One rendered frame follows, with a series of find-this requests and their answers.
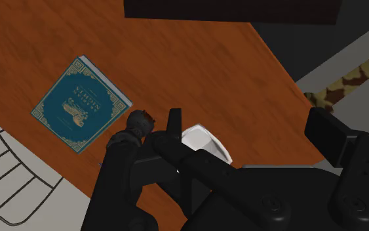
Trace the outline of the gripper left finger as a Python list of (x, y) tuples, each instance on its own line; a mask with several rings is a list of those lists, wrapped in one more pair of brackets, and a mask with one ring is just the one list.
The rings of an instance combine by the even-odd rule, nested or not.
[(158, 184), (187, 217), (182, 231), (286, 231), (290, 205), (206, 150), (181, 141), (182, 112), (169, 112), (164, 131), (106, 148), (81, 231), (159, 231), (137, 206), (145, 185)]

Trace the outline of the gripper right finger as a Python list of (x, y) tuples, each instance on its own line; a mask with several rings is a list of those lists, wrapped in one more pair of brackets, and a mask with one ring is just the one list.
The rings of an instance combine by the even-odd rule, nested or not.
[(328, 201), (330, 216), (346, 231), (369, 231), (369, 133), (319, 107), (310, 109), (304, 133), (328, 163), (342, 169)]

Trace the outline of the white cup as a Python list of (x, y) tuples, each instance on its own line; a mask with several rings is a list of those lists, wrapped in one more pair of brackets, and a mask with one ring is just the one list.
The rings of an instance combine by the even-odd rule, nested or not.
[(206, 150), (229, 165), (233, 162), (221, 141), (200, 123), (182, 132), (182, 143), (194, 151)]

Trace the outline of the dark bust figure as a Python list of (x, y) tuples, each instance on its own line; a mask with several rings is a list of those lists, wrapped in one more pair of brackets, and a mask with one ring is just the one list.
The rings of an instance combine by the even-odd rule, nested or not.
[(142, 139), (152, 132), (155, 120), (145, 110), (134, 110), (126, 121), (126, 128), (115, 133), (106, 145), (109, 148), (113, 144), (127, 141), (140, 147)]

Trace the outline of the brown wooden table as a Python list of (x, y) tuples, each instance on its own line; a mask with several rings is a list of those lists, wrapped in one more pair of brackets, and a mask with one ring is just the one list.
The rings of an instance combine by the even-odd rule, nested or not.
[(76, 154), (32, 115), (70, 62), (86, 55), (164, 129), (204, 125), (233, 165), (313, 165), (310, 104), (248, 23), (138, 20), (123, 0), (0, 0), (0, 126), (90, 196), (118, 119)]

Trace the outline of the teal hardcover book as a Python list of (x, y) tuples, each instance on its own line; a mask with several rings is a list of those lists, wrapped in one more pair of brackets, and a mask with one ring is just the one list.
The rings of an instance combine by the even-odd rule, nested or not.
[(31, 115), (80, 154), (133, 106), (85, 55), (66, 68)]

